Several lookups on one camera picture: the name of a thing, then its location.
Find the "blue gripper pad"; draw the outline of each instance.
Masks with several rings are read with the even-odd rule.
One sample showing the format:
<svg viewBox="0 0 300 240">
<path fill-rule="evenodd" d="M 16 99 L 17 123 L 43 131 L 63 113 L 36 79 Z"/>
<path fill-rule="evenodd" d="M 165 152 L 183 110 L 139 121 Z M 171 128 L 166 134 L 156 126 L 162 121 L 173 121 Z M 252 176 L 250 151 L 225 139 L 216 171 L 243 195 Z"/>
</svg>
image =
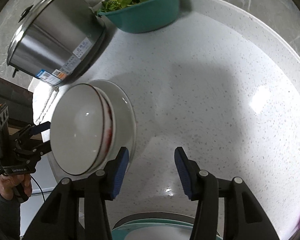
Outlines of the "blue gripper pad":
<svg viewBox="0 0 300 240">
<path fill-rule="evenodd" d="M 123 182 L 124 175 L 127 170 L 128 166 L 128 161 L 129 161 L 129 150 L 125 148 L 123 157 L 121 159 L 120 164 L 118 165 L 118 169 L 116 174 L 113 176 L 113 189 L 112 192 L 110 193 L 110 196 L 112 199 L 115 199 L 115 197 L 119 194 L 121 185 Z"/>
<path fill-rule="evenodd" d="M 191 190 L 191 179 L 190 179 L 190 174 L 186 168 L 186 164 L 184 162 L 184 161 L 188 161 L 188 158 L 186 157 L 186 154 L 183 151 L 183 149 L 181 148 L 180 150 L 180 148 L 181 147 L 178 147 L 174 151 L 174 162 L 176 164 L 179 173 L 179 177 L 183 187 L 183 192 L 188 196 L 189 199 L 191 199 L 193 195 Z"/>
</svg>

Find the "teal colander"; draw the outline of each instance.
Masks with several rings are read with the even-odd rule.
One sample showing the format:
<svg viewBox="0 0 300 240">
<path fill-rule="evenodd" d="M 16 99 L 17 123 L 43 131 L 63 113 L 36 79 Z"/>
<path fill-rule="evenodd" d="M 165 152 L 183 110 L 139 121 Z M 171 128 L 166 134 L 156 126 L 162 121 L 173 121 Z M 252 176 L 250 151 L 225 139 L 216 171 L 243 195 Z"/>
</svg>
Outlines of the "teal colander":
<svg viewBox="0 0 300 240">
<path fill-rule="evenodd" d="M 113 12 L 100 12 L 127 33 L 159 29 L 177 19 L 180 0 L 149 0 Z"/>
</svg>

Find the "human hand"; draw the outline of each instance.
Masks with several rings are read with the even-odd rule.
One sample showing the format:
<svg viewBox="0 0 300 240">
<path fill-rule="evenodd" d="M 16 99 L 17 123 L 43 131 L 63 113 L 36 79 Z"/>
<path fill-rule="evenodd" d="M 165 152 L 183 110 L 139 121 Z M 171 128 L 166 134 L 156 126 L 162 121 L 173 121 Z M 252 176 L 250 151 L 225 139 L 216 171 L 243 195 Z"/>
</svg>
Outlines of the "human hand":
<svg viewBox="0 0 300 240">
<path fill-rule="evenodd" d="M 20 184 L 23 186 L 25 194 L 30 197 L 32 193 L 31 175 L 0 175 L 0 195 L 6 200 L 12 200 L 13 187 Z"/>
</svg>

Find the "stainless steel pot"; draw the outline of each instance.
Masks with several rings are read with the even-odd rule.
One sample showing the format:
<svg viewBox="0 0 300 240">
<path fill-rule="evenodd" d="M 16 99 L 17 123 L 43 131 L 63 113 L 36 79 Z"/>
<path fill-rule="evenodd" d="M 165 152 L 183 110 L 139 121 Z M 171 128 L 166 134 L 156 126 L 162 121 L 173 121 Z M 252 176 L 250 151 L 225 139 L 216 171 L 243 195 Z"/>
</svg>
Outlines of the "stainless steel pot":
<svg viewBox="0 0 300 240">
<path fill-rule="evenodd" d="M 41 0 L 19 22 L 7 64 L 51 86 L 86 71 L 106 32 L 85 0 Z"/>
</svg>

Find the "pot lid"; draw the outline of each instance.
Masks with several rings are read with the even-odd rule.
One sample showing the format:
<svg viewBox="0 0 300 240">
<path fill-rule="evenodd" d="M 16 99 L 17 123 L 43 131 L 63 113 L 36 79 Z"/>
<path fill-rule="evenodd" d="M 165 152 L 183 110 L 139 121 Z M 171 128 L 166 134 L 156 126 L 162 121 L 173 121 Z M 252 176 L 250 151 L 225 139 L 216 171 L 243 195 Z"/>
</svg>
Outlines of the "pot lid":
<svg viewBox="0 0 300 240">
<path fill-rule="evenodd" d="M 7 65 L 10 64 L 10 60 L 12 58 L 12 55 L 19 43 L 19 41 L 22 39 L 25 31 L 30 26 L 30 24 L 37 18 L 37 16 L 42 12 L 44 8 L 47 7 L 49 3 L 51 3 L 53 0 L 41 0 L 38 2 L 34 7 L 33 5 L 26 8 L 23 13 L 20 16 L 20 25 L 16 32 L 14 33 L 10 46 L 8 49 L 8 57 L 7 57 Z"/>
</svg>

